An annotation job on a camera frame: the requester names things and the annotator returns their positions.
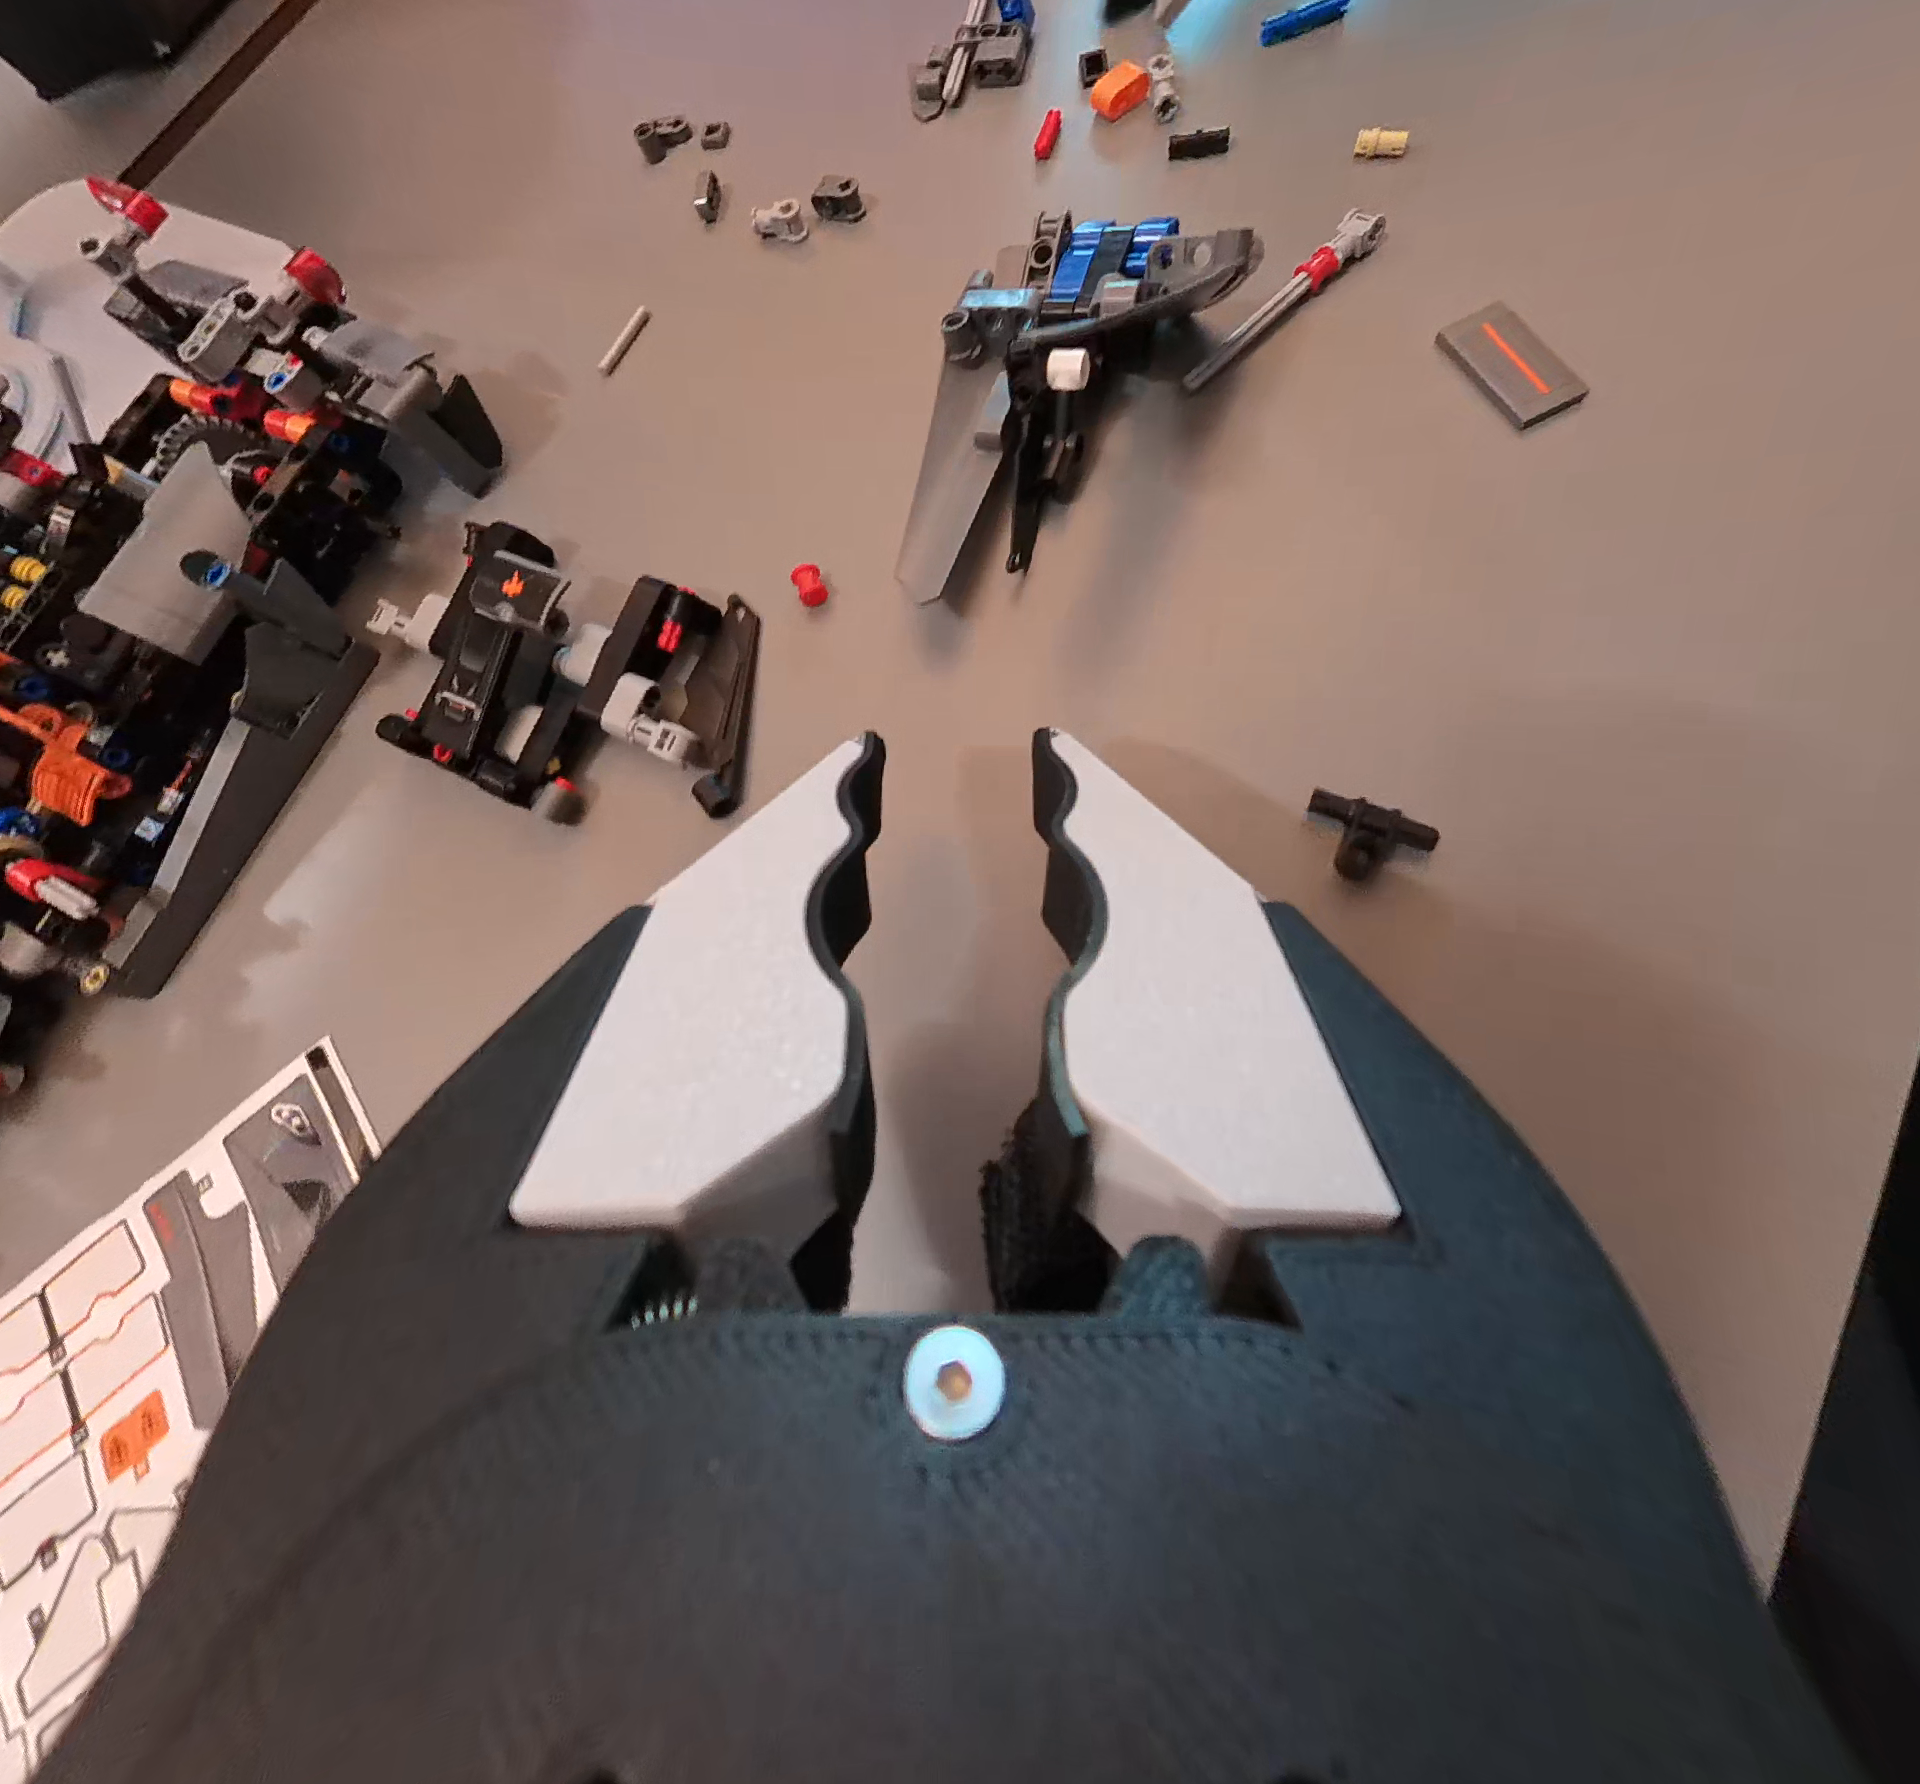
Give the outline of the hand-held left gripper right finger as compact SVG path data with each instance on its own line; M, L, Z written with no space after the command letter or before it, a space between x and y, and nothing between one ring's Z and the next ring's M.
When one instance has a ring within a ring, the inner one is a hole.
M998 1311L1092 1311L1188 1243L1213 1293L1268 1235L1376 1237L1398 1194L1262 892L1070 731L1031 745L1064 966L1037 1090L982 1172Z

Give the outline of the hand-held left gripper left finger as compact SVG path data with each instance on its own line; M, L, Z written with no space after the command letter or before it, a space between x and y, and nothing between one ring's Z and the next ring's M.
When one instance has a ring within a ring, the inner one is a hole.
M867 1013L886 743L835 745L637 908L510 1199L518 1225L761 1243L847 1307L874 1176Z

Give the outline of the black lego T connector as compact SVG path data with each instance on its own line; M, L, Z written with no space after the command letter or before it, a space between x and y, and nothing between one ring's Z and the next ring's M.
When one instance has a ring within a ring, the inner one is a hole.
M1401 808L1325 786L1313 788L1309 818L1339 825L1333 867L1352 884L1374 880L1401 853L1429 857L1443 839L1435 825L1407 816Z

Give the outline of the grey lego axle red bush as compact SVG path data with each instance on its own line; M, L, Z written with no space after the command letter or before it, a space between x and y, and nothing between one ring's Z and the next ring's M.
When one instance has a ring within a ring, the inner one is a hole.
M1198 395L1223 377L1243 355L1249 355L1270 332L1319 295L1333 279L1347 273L1356 259L1370 258L1384 238L1386 212L1352 207L1339 220L1333 238L1317 246L1292 271L1288 281L1241 320L1206 359L1182 377L1182 391Z

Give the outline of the flame print lego assembly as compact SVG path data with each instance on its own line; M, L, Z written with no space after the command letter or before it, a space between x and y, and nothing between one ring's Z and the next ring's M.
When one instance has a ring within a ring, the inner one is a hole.
M763 624L739 594L710 600L657 575L612 622L567 608L555 549L508 520L469 522L445 594L412 612L381 600L367 628L432 655L418 704L381 716L379 739L559 825L588 808L583 771L602 741L688 769L714 818L741 804Z

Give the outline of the grey lego wing assembly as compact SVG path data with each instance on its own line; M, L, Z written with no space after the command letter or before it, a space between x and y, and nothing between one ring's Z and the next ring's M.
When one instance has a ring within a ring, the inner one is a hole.
M976 269L939 326L941 375L896 565L906 594L927 604L947 592L998 483L1012 498L1006 567L1027 571L1047 508L1080 485L1110 397L1262 259L1253 226L1186 232L1174 214L1057 211Z

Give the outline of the grey lego axle blue assembly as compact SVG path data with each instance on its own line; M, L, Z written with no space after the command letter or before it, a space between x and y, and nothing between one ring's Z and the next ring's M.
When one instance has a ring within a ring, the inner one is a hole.
M972 87L1014 87L1025 79L1037 34L1035 0L968 0L963 21L912 70L912 115L935 120Z

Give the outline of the lego car chassis model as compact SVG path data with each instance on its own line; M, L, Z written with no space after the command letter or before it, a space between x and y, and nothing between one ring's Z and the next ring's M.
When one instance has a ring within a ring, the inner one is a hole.
M85 177L79 258L142 379L89 400L5 258L5 1096L69 1000L150 1000L277 825L377 653L342 612L408 477L504 447L432 346L308 246L155 256L153 191Z

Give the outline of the grey tile orange line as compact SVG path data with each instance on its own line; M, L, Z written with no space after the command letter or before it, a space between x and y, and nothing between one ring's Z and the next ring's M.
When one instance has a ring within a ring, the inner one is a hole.
M1591 393L1590 381L1501 299L1443 324L1435 344L1523 432Z

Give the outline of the printed paper sheet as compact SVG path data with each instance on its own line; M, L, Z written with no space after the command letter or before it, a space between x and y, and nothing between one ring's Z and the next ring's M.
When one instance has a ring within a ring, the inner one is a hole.
M238 1374L383 1145L322 1037L3 1307L3 1777L132 1624Z

